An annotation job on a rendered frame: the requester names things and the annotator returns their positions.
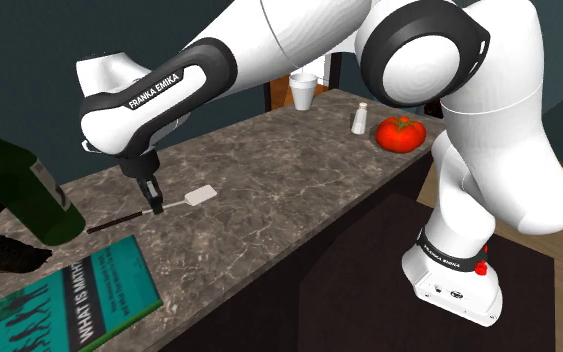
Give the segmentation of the white foam cup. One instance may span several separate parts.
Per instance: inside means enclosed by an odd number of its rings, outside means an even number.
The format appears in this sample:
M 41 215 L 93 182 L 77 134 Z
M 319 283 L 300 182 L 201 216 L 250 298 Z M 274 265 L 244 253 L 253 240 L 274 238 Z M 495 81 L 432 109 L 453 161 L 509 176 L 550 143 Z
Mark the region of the white foam cup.
M 311 73 L 296 73 L 289 77 L 289 87 L 295 108 L 298 111 L 310 109 L 318 78 Z

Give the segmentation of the white spatula with dark handle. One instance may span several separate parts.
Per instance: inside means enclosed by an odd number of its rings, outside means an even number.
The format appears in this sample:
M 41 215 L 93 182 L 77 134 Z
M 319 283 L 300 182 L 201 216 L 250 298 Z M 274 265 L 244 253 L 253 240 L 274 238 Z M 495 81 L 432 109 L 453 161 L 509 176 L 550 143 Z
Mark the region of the white spatula with dark handle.
M 168 208 L 172 208 L 172 207 L 175 207 L 175 206 L 178 206 L 178 205 L 183 205 L 183 204 L 186 204 L 186 205 L 189 205 L 189 206 L 197 206 L 197 205 L 215 197 L 216 195 L 217 195 L 217 191 L 211 185 L 205 185 L 205 186 L 199 187 L 199 188 L 187 193 L 184 196 L 184 199 L 181 200 L 181 201 L 177 201 L 177 202 L 173 202 L 173 203 L 164 205 L 162 207 L 162 209 L 167 210 Z M 136 212 L 136 213 L 132 213 L 130 215 L 123 216 L 123 217 L 117 218 L 115 220 L 108 221 L 108 222 L 103 223 L 101 225 L 97 225 L 97 226 L 94 226 L 94 227 L 87 228 L 86 232 L 87 233 L 94 233 L 94 232 L 97 232 L 97 231 L 101 231 L 103 229 L 118 225 L 120 223 L 124 223 L 126 221 L 135 219 L 135 218 L 143 216 L 143 215 L 148 215 L 148 214 L 151 214 L 151 213 L 152 213 L 152 210 L 143 210 L 143 211 L 139 211 L 139 212 Z

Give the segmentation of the red tomato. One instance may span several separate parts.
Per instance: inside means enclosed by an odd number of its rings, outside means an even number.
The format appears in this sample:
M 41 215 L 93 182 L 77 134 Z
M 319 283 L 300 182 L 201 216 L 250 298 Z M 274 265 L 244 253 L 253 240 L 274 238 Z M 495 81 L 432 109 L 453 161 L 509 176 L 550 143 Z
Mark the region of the red tomato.
M 395 153 L 408 153 L 421 146 L 426 139 L 423 124 L 408 116 L 388 117 L 376 130 L 375 140 L 383 149 Z

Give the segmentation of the white salt shaker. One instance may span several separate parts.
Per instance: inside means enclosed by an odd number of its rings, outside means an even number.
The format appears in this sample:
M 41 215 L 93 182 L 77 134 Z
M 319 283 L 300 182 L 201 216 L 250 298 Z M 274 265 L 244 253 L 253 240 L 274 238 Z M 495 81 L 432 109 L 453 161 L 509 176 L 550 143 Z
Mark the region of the white salt shaker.
M 361 102 L 354 114 L 351 132 L 355 135 L 362 135 L 365 133 L 367 124 L 367 104 Z

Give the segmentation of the dark robot stand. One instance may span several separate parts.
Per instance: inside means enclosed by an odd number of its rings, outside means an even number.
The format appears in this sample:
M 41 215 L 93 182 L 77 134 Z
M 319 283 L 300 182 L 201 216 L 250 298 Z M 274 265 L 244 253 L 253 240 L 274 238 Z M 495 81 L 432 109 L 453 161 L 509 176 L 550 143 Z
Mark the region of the dark robot stand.
M 554 261 L 493 236 L 503 309 L 481 327 L 418 299 L 401 259 L 430 208 L 392 194 L 328 248 L 301 284 L 300 352 L 556 352 Z

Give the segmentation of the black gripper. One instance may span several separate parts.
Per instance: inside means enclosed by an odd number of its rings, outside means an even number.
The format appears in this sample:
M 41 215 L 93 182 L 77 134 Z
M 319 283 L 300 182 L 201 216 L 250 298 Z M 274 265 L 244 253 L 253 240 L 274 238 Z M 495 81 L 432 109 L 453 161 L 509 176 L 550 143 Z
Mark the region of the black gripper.
M 140 156 L 119 158 L 117 162 L 125 176 L 137 179 L 136 182 L 152 212 L 155 215 L 161 214 L 164 211 L 163 195 L 155 178 L 155 172 L 160 166 L 157 151 L 152 148 Z

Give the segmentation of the teal book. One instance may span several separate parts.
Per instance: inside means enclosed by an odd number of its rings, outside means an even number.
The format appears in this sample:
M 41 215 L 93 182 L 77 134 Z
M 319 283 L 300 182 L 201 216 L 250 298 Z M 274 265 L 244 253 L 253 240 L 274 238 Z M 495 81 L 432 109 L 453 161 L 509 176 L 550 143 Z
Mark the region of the teal book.
M 0 352 L 93 352 L 161 305 L 130 235 L 0 299 Z

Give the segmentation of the dark green glass bottle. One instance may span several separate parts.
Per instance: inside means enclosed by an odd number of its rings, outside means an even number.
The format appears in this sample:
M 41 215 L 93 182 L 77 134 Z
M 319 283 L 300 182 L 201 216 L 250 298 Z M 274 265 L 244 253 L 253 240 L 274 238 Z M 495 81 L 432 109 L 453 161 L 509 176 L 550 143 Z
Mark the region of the dark green glass bottle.
M 31 151 L 0 138 L 0 203 L 43 244 L 67 243 L 85 219 Z

